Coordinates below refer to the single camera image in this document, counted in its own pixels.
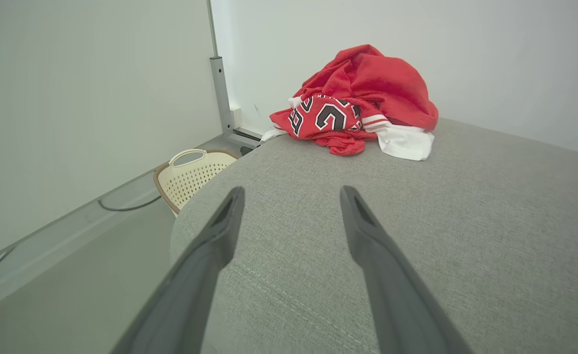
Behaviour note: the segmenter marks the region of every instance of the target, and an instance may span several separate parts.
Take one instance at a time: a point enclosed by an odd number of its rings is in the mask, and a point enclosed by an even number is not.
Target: gray sofa
[[[278,137],[178,216],[176,260],[234,186],[239,243],[204,352],[378,352],[339,188],[354,186],[474,352],[578,352],[578,152],[448,119],[414,162]]]

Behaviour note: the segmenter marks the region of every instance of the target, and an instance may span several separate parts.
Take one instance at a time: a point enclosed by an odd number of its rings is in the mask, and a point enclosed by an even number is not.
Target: basket handle
[[[193,152],[201,152],[201,153],[202,153],[202,156],[201,156],[199,159],[195,159],[195,160],[193,160],[193,161],[189,161],[188,163],[179,164],[179,165],[177,165],[177,166],[175,165],[175,162],[177,161],[177,159],[181,158],[181,157],[184,156],[184,155],[192,154]],[[206,150],[201,150],[201,148],[189,148],[188,150],[184,150],[184,151],[182,151],[181,153],[173,156],[172,159],[169,160],[169,166],[170,166],[171,168],[179,168],[179,167],[182,167],[182,166],[186,166],[187,164],[192,164],[192,163],[194,163],[195,161],[199,161],[199,160],[201,160],[201,159],[204,159],[204,157],[206,157]]]

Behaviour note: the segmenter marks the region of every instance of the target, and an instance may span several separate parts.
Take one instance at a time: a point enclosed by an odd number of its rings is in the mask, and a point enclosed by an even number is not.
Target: basket hole
[[[204,156],[201,152],[191,152],[190,154],[186,154],[176,161],[173,161],[173,166],[180,167],[188,163],[192,163],[197,159],[201,159]]]

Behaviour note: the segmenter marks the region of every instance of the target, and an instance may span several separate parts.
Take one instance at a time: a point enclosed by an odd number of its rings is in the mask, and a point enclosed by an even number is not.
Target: stitching
[[[280,302],[284,307],[286,307],[287,309],[295,312],[296,315],[300,316],[301,318],[304,318],[310,325],[313,325],[313,327],[317,328],[320,332],[322,332],[323,334],[326,334],[327,336],[329,336],[332,340],[336,341],[339,345],[342,345],[344,348],[348,349],[348,350],[352,350],[350,349],[350,347],[346,346],[345,344],[341,343],[340,341],[336,340],[333,336],[331,336],[330,334],[328,334],[327,332],[325,332],[322,328],[318,327],[318,325],[316,325],[315,323],[311,322],[311,320],[309,320],[309,318],[305,317],[303,314],[301,314],[300,312],[296,311],[295,309],[289,307],[289,305],[285,304],[282,300],[280,300],[279,298],[275,297],[274,295],[271,295],[269,292],[265,291],[265,289],[263,289],[262,287],[260,287],[260,285],[256,284],[255,282],[253,282],[252,280],[250,280],[247,276],[243,275],[243,273],[241,273],[240,271],[238,271],[237,269],[233,268],[234,271],[236,271],[237,273],[239,273],[240,276],[242,276],[245,280],[248,280],[248,282],[252,285],[254,285],[255,287],[257,287],[258,289],[262,290],[265,294],[271,296],[272,298],[274,298],[274,300]]]
[[[344,331],[343,329],[337,327],[336,325],[332,324],[332,322],[330,322],[329,320],[327,320],[326,318],[324,318],[323,316],[321,316],[319,313],[317,313],[316,311],[314,311],[313,309],[311,309],[311,307],[303,304],[302,302],[300,302],[297,298],[294,298],[293,296],[287,294],[287,292],[283,291],[282,289],[280,289],[279,287],[276,287],[276,285],[271,284],[267,279],[265,279],[262,275],[256,273],[255,271],[251,270],[248,266],[242,264],[241,262],[238,262],[238,265],[240,265],[241,267],[244,267],[246,269],[246,271],[248,271],[249,273],[252,273],[253,275],[257,276],[257,278],[260,278],[260,280],[266,282],[267,284],[269,284],[271,287],[273,287],[274,289],[282,292],[283,294],[285,294],[286,296],[289,296],[289,298],[291,298],[292,300],[294,300],[295,302],[297,302],[298,304],[302,305],[302,307],[305,307],[307,310],[311,311],[312,314],[318,316],[319,318],[321,318],[322,320],[324,320],[326,323],[328,323],[329,325],[332,325],[334,328],[336,328],[337,330],[339,330],[340,332],[342,332],[343,334],[345,334],[346,336],[348,336],[350,339],[356,341],[357,343],[359,343],[360,345],[363,345],[363,347],[365,347],[366,349],[370,350],[371,352],[373,352],[374,354],[376,354],[376,351],[370,347],[368,347],[367,345],[363,344],[361,341],[357,340],[356,338],[354,338],[353,336],[351,336],[348,332]]]

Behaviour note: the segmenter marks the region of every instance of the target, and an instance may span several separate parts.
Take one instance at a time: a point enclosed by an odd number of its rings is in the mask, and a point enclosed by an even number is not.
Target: basket rim
[[[209,153],[220,152],[222,154],[226,154],[226,155],[230,155],[230,156],[234,157],[235,160],[239,159],[239,156],[233,154],[230,151],[226,151],[226,150],[220,150],[220,149],[219,150],[206,150],[206,152],[209,152]],[[164,171],[167,167],[169,167],[169,161],[158,166],[158,168],[156,169],[156,172],[154,172],[154,184],[156,184],[156,189],[158,190],[160,197],[163,197],[163,200],[165,200],[165,202],[173,210],[173,212],[176,213],[177,215],[179,215],[179,208],[177,208],[177,206],[175,206],[175,204],[173,204],[173,202],[169,199],[169,197],[167,197],[165,191],[163,190],[162,186],[160,185],[160,181],[158,180],[158,176],[160,175],[160,173],[162,171]]]

